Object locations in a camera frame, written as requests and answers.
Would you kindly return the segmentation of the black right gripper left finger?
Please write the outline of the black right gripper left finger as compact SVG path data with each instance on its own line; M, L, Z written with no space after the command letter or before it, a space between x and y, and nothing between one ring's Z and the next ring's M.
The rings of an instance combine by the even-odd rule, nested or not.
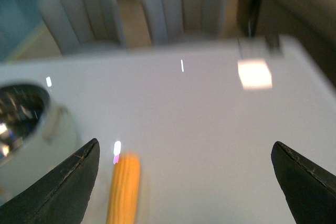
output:
M93 138L25 191L1 206L1 223L81 223L98 173Z

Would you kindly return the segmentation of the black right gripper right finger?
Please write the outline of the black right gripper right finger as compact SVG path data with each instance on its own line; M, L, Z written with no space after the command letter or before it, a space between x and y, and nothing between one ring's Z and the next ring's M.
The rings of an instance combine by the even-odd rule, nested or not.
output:
M279 141L271 161L296 223L335 223L335 175Z

